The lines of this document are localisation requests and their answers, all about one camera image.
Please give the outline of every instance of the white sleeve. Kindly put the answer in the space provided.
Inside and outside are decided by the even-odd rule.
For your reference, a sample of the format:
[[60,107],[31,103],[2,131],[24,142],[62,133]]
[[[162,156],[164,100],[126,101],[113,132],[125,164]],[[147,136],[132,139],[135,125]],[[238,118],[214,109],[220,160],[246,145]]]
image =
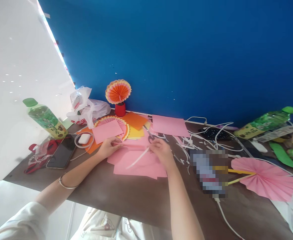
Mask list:
[[0,240],[45,240],[48,219],[44,206],[30,202],[0,227]]

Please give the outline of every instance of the plastic bottle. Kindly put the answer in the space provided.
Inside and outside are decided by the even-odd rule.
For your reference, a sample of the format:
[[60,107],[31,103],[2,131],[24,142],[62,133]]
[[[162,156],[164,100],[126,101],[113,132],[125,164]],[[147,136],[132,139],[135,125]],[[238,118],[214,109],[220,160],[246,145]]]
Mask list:
[[287,122],[290,120],[290,114],[292,113],[293,107],[285,107],[281,111],[265,113],[263,116],[235,131],[234,135],[240,138],[250,139]]
[[68,134],[68,130],[62,125],[51,110],[34,98],[26,98],[23,103],[28,107],[28,115],[43,127],[55,139],[62,139]]

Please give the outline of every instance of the paper fan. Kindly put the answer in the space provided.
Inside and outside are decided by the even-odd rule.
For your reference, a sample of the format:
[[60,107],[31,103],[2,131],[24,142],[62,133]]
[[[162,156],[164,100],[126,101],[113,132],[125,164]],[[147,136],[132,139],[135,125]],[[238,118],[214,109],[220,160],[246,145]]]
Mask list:
[[116,120],[118,122],[120,128],[123,131],[123,133],[118,135],[117,137],[120,138],[122,141],[126,140],[126,138],[129,135],[129,131],[130,131],[129,124],[127,124],[125,120],[123,120],[119,117],[116,117],[116,116],[103,117],[103,118],[99,119],[98,121],[96,121],[96,123],[94,124],[94,127],[106,124],[106,123],[111,122],[113,120]]
[[280,167],[255,158],[236,158],[232,160],[231,166],[235,170],[256,173],[241,179],[240,183],[257,195],[273,201],[291,201],[293,177],[288,176]]
[[111,104],[118,104],[126,100],[131,94],[130,84],[124,80],[110,82],[106,89],[106,98]]

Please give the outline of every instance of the red cup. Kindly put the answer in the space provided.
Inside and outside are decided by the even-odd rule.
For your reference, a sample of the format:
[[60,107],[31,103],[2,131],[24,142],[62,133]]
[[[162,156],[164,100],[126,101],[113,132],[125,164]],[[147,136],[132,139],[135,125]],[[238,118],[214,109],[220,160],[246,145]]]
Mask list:
[[117,105],[116,104],[116,116],[123,117],[126,114],[126,104],[123,103],[123,105]]

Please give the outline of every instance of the white shirt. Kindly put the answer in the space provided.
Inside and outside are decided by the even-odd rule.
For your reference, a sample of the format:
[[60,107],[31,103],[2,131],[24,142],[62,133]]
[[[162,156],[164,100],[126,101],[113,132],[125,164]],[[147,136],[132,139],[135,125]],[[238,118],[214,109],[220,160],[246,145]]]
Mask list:
[[[45,240],[49,214],[30,202],[0,227],[0,240]],[[89,207],[71,240],[156,240],[160,230],[135,220]]]

